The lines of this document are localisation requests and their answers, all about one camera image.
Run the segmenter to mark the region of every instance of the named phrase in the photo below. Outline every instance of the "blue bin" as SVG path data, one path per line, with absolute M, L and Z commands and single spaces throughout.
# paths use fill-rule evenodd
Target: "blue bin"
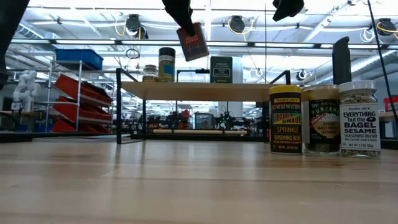
M 103 58 L 90 49 L 55 49 L 57 61 L 82 61 L 84 70 L 102 70 Z M 70 70 L 78 70 L 79 64 L 59 63 Z

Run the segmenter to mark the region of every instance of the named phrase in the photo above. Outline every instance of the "table surface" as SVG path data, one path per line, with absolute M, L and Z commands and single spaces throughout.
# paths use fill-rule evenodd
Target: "table surface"
M 0 223 L 398 223 L 398 151 L 254 142 L 0 144 Z
M 269 99 L 270 84 L 122 82 L 143 100 L 255 101 Z

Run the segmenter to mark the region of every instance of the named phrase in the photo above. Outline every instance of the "ceiling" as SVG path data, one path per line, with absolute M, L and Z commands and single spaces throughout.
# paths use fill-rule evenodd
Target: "ceiling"
M 246 24 L 245 38 L 248 42 L 291 42 L 291 43 L 323 43 L 334 44 L 337 40 L 348 36 L 351 44 L 375 44 L 370 33 L 363 34 L 371 23 L 369 8 L 366 1 L 347 0 L 305 0 L 305 9 L 297 16 L 288 17 L 275 22 L 272 16 L 275 7 L 272 0 L 194 0 L 193 22 L 201 22 L 207 41 L 244 42 L 243 35 L 232 33 L 228 28 L 231 16 L 243 17 Z M 391 18 L 397 25 L 398 15 L 396 1 L 372 0 L 373 13 L 376 20 Z M 139 14 L 142 25 L 147 29 L 150 40 L 178 40 L 178 26 L 164 11 L 161 0 L 133 1 L 60 1 L 30 0 L 21 24 L 26 30 L 38 34 L 45 39 L 133 39 L 123 32 L 123 24 L 129 14 Z M 17 32 L 15 38 L 26 38 L 23 32 Z M 396 44 L 397 39 L 390 35 L 380 37 L 385 44 Z M 115 69 L 121 65 L 135 70 L 142 70 L 145 64 L 157 64 L 159 47 L 156 46 L 110 46 L 110 45 L 57 45 L 58 48 L 93 49 L 104 57 L 104 68 Z M 10 48 L 49 63 L 54 52 L 48 46 L 16 45 Z M 139 60 L 129 60 L 124 52 L 135 48 L 141 52 Z M 177 69 L 208 68 L 208 58 L 186 62 L 180 47 L 177 51 Z M 326 67 L 331 70 L 331 50 L 325 49 L 255 49 L 248 47 L 210 47 L 211 55 L 229 55 L 242 57 L 244 82 L 264 82 L 261 77 L 245 75 L 254 68 L 267 71 L 267 81 L 271 81 L 284 70 L 293 72 L 305 70 L 308 74 L 317 74 L 317 69 Z M 352 61 L 376 55 L 375 50 L 352 50 Z M 42 63 L 33 62 L 15 52 L 9 52 L 9 67 L 45 67 Z M 394 69 L 395 64 L 388 65 Z M 380 70 L 366 72 L 364 78 L 377 75 Z M 181 74 L 184 82 L 205 82 L 208 77 L 195 74 Z

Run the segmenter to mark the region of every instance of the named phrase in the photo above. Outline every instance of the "glass jar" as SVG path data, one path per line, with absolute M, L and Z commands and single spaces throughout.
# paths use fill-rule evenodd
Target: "glass jar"
M 144 76 L 142 77 L 143 82 L 158 82 L 159 73 L 156 65 L 145 65 Z
M 302 90 L 302 130 L 305 153 L 339 154 L 338 85 L 314 85 Z
M 379 159 L 381 156 L 377 88 L 374 81 L 339 85 L 341 155 Z

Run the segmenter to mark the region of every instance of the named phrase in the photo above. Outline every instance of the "japanese furikake seasoning jar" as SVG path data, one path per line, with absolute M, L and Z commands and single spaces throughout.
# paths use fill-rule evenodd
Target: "japanese furikake seasoning jar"
M 295 85 L 270 88 L 271 152 L 302 153 L 301 89 Z
M 374 81 L 354 81 L 338 86 L 340 93 L 341 155 L 379 159 L 379 110 Z
M 306 153 L 339 153 L 339 99 L 338 85 L 314 85 L 302 90 L 302 129 Z

